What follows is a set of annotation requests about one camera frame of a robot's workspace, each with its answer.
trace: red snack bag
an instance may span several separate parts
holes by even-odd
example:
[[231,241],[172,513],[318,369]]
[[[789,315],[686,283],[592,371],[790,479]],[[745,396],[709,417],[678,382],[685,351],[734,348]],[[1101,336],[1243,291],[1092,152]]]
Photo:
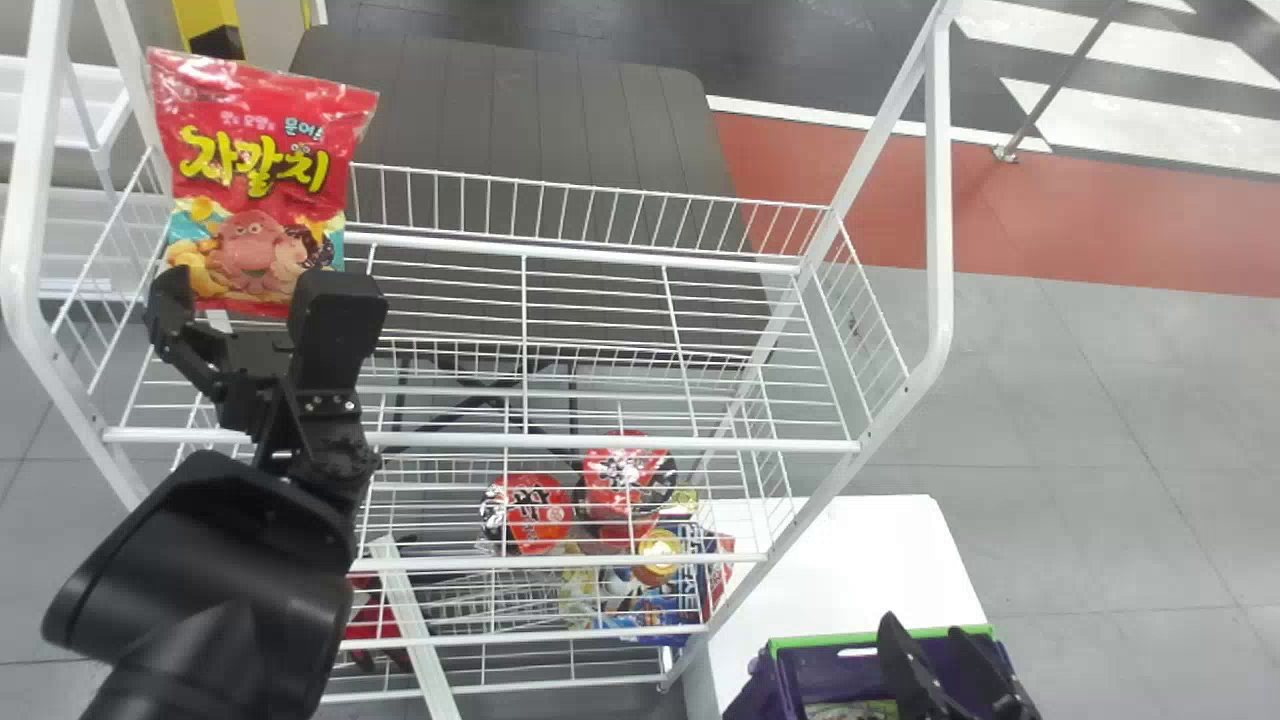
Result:
[[[644,437],[645,433],[623,430],[622,434]],[[588,450],[582,457],[586,515],[594,520],[611,520],[655,514],[671,498],[677,479],[676,460],[666,450]]]
[[347,174],[378,94],[230,60],[147,50],[173,165],[165,260],[198,309],[285,316],[314,266],[342,269]]
[[568,491],[556,478],[517,473],[485,491],[480,524],[485,537],[506,542],[513,555],[541,555],[568,537],[573,521]]

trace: metal shelf rack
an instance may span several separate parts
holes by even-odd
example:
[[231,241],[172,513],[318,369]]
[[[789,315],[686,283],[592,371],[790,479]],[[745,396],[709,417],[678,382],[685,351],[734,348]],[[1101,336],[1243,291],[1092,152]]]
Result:
[[[218,428],[212,407],[140,338],[140,304],[163,266],[169,170],[125,4],[95,1],[148,150],[46,315],[38,278],[49,260],[51,118],[72,4],[38,3],[12,170],[27,182],[9,196],[0,301],[15,346],[132,507],[147,487],[131,457],[160,448],[177,462],[200,447],[252,448]],[[955,5],[932,9],[824,205],[353,165],[347,269],[378,278],[392,315],[357,386],[385,461],[357,518],[352,583],[388,589],[370,591],[367,612],[353,616],[325,702],[429,694],[424,648],[454,694],[676,682],[690,650],[852,480],[946,360]],[[924,359],[908,366],[846,217],[922,78],[931,336]],[[589,447],[669,451],[684,498],[671,520],[735,538],[672,561],[732,566],[745,574],[736,591],[672,591],[690,607],[678,625],[604,626],[602,607],[616,598],[603,583],[589,582],[595,598],[577,605],[558,588],[643,556],[589,552],[581,528],[545,555],[477,546],[495,478],[541,471],[572,487]],[[803,503],[792,498],[796,471],[805,473]],[[687,644],[637,642],[645,635]]]

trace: snack bag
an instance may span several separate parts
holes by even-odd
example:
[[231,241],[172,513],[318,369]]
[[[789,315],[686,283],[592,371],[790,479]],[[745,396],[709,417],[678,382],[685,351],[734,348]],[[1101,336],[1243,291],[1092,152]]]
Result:
[[197,309],[285,316],[303,270],[343,266],[378,94],[156,47],[147,63],[177,200],[165,261],[191,268]]

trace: metal pole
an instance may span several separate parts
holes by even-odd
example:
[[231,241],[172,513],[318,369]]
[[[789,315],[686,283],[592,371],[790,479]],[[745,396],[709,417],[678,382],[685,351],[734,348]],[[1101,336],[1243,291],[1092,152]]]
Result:
[[1039,120],[1039,117],[1044,114],[1044,110],[1048,108],[1048,104],[1052,102],[1055,97],[1057,97],[1057,92],[1062,90],[1062,86],[1066,85],[1066,81],[1071,79],[1071,76],[1075,74],[1075,69],[1080,67],[1080,63],[1083,63],[1084,59],[1089,55],[1089,50],[1093,50],[1093,46],[1098,42],[1098,38],[1102,37],[1102,31],[1107,29],[1107,26],[1111,24],[1111,20],[1115,19],[1115,15],[1120,10],[1120,6],[1124,5],[1126,1],[1128,0],[1111,0],[1107,8],[1102,10],[1102,15],[1098,17],[1098,22],[1093,24],[1093,27],[1089,29],[1089,35],[1084,36],[1084,40],[1080,41],[1080,46],[1075,49],[1075,54],[1071,55],[1071,59],[1068,60],[1066,67],[1062,68],[1062,74],[1059,76],[1059,78],[1053,82],[1053,85],[1048,86],[1048,88],[1044,90],[1044,95],[1041,95],[1039,102],[1037,102],[1036,106],[1032,108],[1032,111],[1028,113],[1027,119],[1023,120],[1023,127],[1018,128],[1018,132],[1014,133],[1014,137],[1009,138],[1009,142],[1006,142],[1005,145],[997,145],[996,147],[992,149],[992,152],[996,155],[996,158],[998,158],[1005,163],[1012,163],[1018,160],[1018,146],[1021,145],[1023,138],[1027,137],[1027,133],[1030,132],[1032,127],[1036,126],[1036,122]]

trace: floor tile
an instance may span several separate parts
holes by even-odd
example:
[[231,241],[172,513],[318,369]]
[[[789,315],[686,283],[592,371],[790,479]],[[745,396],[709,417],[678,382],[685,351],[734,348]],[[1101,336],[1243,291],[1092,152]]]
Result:
[[1024,468],[918,468],[991,618],[1097,609],[1097,582],[1046,486]]
[[79,717],[110,667],[88,660],[0,665],[6,717]]
[[1157,313],[1169,291],[1061,281],[1042,287],[1091,361],[1176,363]]
[[1252,470],[1161,470],[1174,501],[1243,605],[1280,603],[1280,486]]
[[1267,655],[1280,665],[1280,605],[1245,607],[1244,611],[1248,614],[1253,629],[1257,630],[1258,638],[1262,639]]
[[[133,393],[147,347],[146,329],[141,323],[125,327],[92,395],[93,404],[102,411],[109,424],[119,423],[124,406]],[[84,377],[91,377],[92,368],[84,357],[77,357],[76,368]],[[165,459],[172,457],[173,451],[172,443],[131,443],[128,447],[131,457]],[[61,413],[55,409],[40,425],[27,456],[37,460],[79,460],[86,457],[86,454]]]
[[1225,409],[1226,429],[1248,461],[1263,473],[1280,471],[1280,364],[1239,369],[1208,380]]
[[124,518],[124,506],[88,461],[28,460],[0,505],[0,662],[64,660],[40,637],[54,593]]
[[1097,582],[1106,610],[1234,605],[1231,594],[1148,469],[1070,469],[1044,475]]
[[1094,370],[1155,466],[1251,466],[1217,388],[1202,374],[1155,363],[1094,363]]
[[1075,347],[997,350],[987,354],[987,364],[1033,464],[1147,466],[1124,418]]
[[1212,375],[1280,366],[1280,327],[1271,299],[1162,292],[1157,316],[1179,361]]
[[1160,717],[1110,614],[1009,618],[995,628],[1044,717]]
[[1079,355],[1071,336],[1036,278],[956,273],[957,297],[972,296],[973,309],[956,307],[956,337],[982,352],[1016,356]]
[[0,460],[0,505],[4,505],[5,496],[9,495],[9,488],[13,486],[13,477],[18,473],[17,460]]
[[1240,609],[1123,612],[1115,619],[1125,641],[1123,661],[1158,693],[1161,717],[1266,717],[1280,705],[1280,670]]
[[5,378],[5,407],[0,413],[0,459],[20,460],[49,409],[49,393],[31,373],[27,360],[0,327],[0,377]]
[[952,352],[933,388],[870,461],[1025,466],[1032,455],[984,359]]

